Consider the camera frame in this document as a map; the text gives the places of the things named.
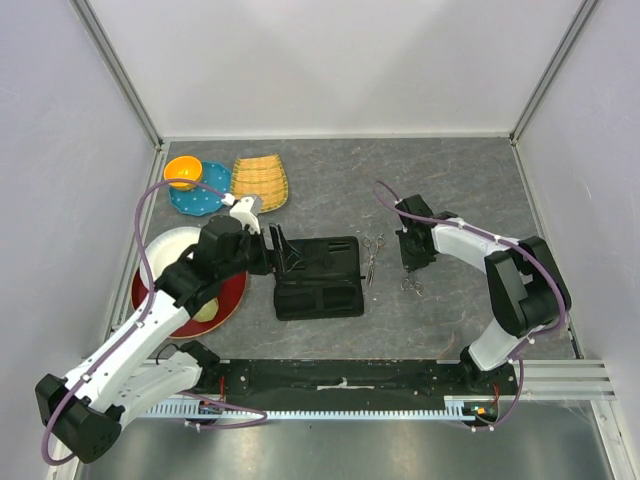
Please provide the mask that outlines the black zip tool case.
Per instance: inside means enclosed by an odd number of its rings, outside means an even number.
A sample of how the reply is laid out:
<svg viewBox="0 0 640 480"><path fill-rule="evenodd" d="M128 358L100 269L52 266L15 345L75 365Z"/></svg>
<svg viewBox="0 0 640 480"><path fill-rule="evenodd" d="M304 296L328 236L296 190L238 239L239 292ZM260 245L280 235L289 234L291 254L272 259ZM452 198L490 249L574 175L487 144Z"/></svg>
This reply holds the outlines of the black zip tool case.
<svg viewBox="0 0 640 480"><path fill-rule="evenodd" d="M364 313L360 247L355 236L288 242L311 262L301 275L274 275L278 320L350 318Z"/></svg>

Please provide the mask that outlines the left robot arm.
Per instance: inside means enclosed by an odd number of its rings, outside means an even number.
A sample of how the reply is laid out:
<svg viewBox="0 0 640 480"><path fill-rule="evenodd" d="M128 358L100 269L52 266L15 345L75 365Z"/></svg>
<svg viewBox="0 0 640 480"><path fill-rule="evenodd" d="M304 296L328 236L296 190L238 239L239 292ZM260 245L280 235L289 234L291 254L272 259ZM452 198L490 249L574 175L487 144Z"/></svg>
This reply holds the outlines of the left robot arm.
<svg viewBox="0 0 640 480"><path fill-rule="evenodd" d="M216 215L204 227L169 230L143 251L140 273L148 293L138 309L101 347L62 377L47 374L35 386L45 427L41 453L56 438L71 459L85 464L103 456L133 420L165 398L193 388L208 393L219 382L217 356L199 343L179 350L143 374L142 362L171 333L194 319L239 274L290 272L302 255L279 226L264 235L234 216Z"/></svg>

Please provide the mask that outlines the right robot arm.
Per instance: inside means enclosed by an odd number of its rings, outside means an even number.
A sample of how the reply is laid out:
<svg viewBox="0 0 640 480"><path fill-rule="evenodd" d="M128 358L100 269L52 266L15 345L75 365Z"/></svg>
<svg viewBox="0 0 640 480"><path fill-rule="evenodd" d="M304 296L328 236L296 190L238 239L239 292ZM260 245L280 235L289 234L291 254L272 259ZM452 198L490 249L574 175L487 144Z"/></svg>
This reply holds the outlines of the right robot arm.
<svg viewBox="0 0 640 480"><path fill-rule="evenodd" d="M502 237L451 212L436 215L419 195L396 201L394 209L402 223L396 235L407 272L449 255L486 275L493 318L460 354L457 377L465 391L483 392L525 342L564 323L572 299L545 240Z"/></svg>

